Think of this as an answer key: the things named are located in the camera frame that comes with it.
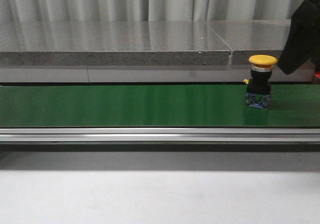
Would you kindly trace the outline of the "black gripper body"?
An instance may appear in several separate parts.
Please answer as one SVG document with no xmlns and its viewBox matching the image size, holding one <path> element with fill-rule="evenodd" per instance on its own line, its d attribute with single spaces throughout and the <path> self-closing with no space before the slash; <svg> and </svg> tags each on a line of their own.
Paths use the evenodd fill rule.
<svg viewBox="0 0 320 224">
<path fill-rule="evenodd" d="M 291 74 L 310 60 L 320 69 L 320 0 L 304 0 L 291 16 L 291 26 L 278 67 Z"/>
</svg>

